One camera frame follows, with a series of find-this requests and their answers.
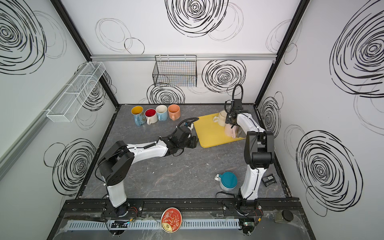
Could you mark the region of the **pink mug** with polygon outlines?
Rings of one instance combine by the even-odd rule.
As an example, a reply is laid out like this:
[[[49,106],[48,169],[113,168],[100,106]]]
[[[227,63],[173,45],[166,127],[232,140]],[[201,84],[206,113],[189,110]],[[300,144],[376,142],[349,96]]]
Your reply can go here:
[[[231,137],[233,139],[237,138],[237,131],[238,131],[238,126],[236,125],[231,125],[231,124],[226,124],[225,125],[225,134],[228,137]]]

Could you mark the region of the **white jar teal lid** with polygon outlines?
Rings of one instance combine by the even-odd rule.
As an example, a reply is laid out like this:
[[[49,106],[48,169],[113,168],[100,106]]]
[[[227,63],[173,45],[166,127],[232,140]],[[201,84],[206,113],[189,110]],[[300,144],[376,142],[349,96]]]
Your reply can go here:
[[[217,174],[214,179],[219,182],[220,188],[225,192],[234,190],[238,184],[238,179],[232,172],[225,172],[222,175]]]

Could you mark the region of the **small black card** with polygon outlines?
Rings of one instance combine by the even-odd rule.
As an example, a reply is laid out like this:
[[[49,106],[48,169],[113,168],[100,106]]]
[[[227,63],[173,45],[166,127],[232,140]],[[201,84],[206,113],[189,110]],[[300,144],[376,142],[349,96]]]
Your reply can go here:
[[[276,180],[274,174],[269,174],[269,175],[264,176],[262,178],[262,182],[263,182],[264,186],[267,188],[268,186],[276,184],[277,180]]]

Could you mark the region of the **yellow plastic tray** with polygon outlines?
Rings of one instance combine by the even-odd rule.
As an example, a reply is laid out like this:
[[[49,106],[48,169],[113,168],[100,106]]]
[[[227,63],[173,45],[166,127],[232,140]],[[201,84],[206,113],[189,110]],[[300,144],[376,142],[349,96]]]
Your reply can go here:
[[[219,125],[219,115],[220,113],[200,116],[199,120],[194,122],[200,145],[203,148],[210,148],[244,139],[233,138],[237,130],[235,128],[233,128],[233,132],[228,136],[226,128]]]

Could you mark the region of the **dark jar black lid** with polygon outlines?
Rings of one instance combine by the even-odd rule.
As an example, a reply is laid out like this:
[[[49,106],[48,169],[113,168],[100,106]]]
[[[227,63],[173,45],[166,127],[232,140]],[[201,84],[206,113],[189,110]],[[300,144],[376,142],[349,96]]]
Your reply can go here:
[[[290,210],[274,211],[274,222],[278,224],[290,223],[294,220],[294,215]]]

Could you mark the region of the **peach mug cream base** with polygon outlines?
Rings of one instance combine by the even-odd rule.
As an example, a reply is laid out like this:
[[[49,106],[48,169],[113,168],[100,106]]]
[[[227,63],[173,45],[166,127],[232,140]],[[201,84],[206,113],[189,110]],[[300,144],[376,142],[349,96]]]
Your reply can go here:
[[[172,121],[176,121],[181,117],[181,108],[179,105],[172,104],[168,106],[169,118]]]

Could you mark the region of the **large grey mug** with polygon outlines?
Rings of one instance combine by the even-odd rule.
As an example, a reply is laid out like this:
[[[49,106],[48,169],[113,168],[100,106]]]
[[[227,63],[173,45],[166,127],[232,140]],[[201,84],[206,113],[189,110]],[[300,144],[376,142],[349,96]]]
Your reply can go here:
[[[236,130],[236,136],[238,138],[246,138],[247,133],[245,133],[244,130],[240,126],[238,126],[238,128]]]

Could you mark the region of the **blue patterned mug yellow inside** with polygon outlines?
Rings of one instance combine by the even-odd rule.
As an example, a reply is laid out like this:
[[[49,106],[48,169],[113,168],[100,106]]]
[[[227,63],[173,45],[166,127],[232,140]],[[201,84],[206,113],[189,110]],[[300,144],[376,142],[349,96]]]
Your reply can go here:
[[[140,126],[147,123],[144,108],[142,106],[133,107],[131,110],[131,113],[134,116],[134,121],[135,121],[136,126],[140,127]]]

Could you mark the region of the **red round tin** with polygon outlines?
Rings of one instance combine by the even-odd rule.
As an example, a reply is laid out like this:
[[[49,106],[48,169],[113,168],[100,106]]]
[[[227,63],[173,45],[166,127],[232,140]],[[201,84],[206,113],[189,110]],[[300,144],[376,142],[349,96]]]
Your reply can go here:
[[[183,218],[177,208],[166,209],[161,217],[161,225],[166,233],[175,233],[182,226]]]

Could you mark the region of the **cream mug red inside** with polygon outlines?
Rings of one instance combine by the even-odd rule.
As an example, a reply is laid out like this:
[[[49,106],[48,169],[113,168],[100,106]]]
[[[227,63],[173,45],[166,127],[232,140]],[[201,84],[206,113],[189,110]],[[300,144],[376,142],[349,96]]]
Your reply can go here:
[[[155,109],[146,110],[145,117],[147,119],[147,125],[155,124],[158,122],[158,116]]]

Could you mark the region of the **light blue mug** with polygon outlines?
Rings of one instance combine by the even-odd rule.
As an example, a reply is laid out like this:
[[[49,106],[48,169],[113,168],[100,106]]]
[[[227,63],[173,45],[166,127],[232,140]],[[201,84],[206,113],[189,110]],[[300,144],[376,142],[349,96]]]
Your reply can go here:
[[[168,119],[168,107],[165,105],[159,105],[156,107],[156,113],[158,117],[158,121],[166,121]]]

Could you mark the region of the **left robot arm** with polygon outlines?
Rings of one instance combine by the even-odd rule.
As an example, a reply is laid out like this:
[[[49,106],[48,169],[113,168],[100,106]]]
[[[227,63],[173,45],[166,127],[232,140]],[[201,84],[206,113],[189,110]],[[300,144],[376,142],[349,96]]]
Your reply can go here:
[[[131,165],[151,158],[175,156],[177,152],[183,153],[185,148],[196,148],[199,139],[193,134],[193,128],[198,120],[195,117],[181,121],[170,135],[159,137],[155,142],[134,145],[117,141],[112,145],[99,160],[98,169],[115,209],[127,201],[124,179]]]

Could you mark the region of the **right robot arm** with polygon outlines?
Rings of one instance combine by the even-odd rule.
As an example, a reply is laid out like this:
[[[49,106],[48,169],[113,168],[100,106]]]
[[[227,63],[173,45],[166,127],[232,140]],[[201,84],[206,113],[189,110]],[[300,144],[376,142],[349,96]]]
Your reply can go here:
[[[242,100],[230,101],[231,106],[226,110],[226,123],[232,127],[240,127],[246,134],[244,159],[247,171],[243,185],[240,188],[241,198],[254,201],[259,198],[259,188],[264,173],[274,163],[274,135],[264,130],[249,111],[242,106]]]

